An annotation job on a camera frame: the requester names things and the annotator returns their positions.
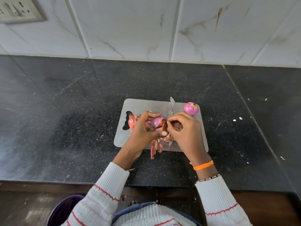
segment bracelet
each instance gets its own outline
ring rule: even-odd
[[[200,180],[198,180],[198,182],[208,181],[208,180],[217,178],[217,177],[219,177],[219,176],[220,176],[220,174],[216,174],[216,175],[211,176],[210,178],[200,179]]]
[[[207,162],[207,163],[204,163],[204,164],[202,164],[202,165],[199,165],[199,166],[197,166],[197,167],[195,167],[195,166],[193,166],[193,169],[195,170],[195,171],[198,171],[198,170],[202,170],[202,169],[204,169],[204,168],[206,168],[206,167],[209,167],[209,166],[211,166],[211,165],[213,165],[213,160],[211,160],[210,162]]]

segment fingernail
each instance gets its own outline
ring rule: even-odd
[[[166,132],[166,131],[163,131],[163,132],[162,132],[162,136],[165,137],[165,136],[167,136],[167,135],[168,135],[168,132]]]

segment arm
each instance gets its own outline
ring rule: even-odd
[[[180,122],[181,131],[176,130],[171,122]],[[202,125],[186,112],[175,114],[167,121],[168,131],[178,142],[180,148],[194,166],[211,161],[206,153]],[[218,174],[214,165],[196,171],[201,180],[196,183],[197,190],[205,210],[208,226],[216,225],[251,225],[246,213],[235,201],[226,183]]]
[[[145,127],[146,121],[152,121],[153,118],[159,116],[160,114],[152,114],[147,111],[141,115],[128,141],[89,190],[86,197],[73,208],[72,213],[63,224],[64,226],[111,225],[132,163],[153,139],[167,135],[162,131],[151,132],[149,128]]]

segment brown floor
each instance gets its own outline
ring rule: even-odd
[[[51,210],[63,198],[87,193],[92,185],[0,183],[0,225],[45,225]],[[204,210],[196,189],[124,188],[117,211],[135,200],[137,203],[159,199],[163,205],[181,210],[206,225]],[[300,225],[291,196],[272,192],[233,192],[251,223],[257,225]]]

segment knife blade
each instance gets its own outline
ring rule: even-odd
[[[175,111],[173,110],[173,108],[175,107],[175,100],[172,97],[170,97],[170,104],[171,104],[172,112],[173,112],[173,115],[174,115]]]

